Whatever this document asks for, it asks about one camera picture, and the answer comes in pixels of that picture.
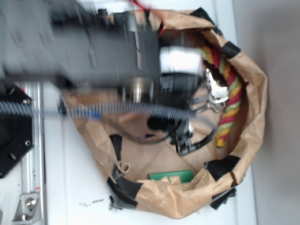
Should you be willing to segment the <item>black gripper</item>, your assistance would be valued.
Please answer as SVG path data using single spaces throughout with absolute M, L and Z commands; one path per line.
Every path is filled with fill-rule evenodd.
M 160 65 L 162 75 L 158 86 L 144 78 L 136 78 L 123 87 L 122 97 L 134 103 L 147 102 L 187 110 L 203 77 L 202 59 L 185 32 L 160 40 Z M 204 141 L 192 144 L 189 120 L 150 117 L 147 126 L 151 130 L 162 130 L 171 139 L 179 155 L 184 156 L 201 148 Z

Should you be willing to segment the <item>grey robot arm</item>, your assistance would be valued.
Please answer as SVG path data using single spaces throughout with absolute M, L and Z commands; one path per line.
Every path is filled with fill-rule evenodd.
M 160 121 L 179 155 L 202 148 L 191 143 L 188 123 L 205 119 L 190 110 L 200 84 L 202 59 L 183 36 L 155 31 L 150 14 L 93 13 L 75 0 L 3 0 L 0 3 L 0 113 L 9 117 L 98 118 L 141 114 Z M 44 109 L 8 99 L 12 82 L 49 81 L 62 90 L 119 91 L 117 101 Z

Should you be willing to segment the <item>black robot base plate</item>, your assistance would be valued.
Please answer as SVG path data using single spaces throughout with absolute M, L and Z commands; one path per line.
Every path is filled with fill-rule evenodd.
M 16 84 L 0 82 L 0 177 L 33 147 L 32 99 Z

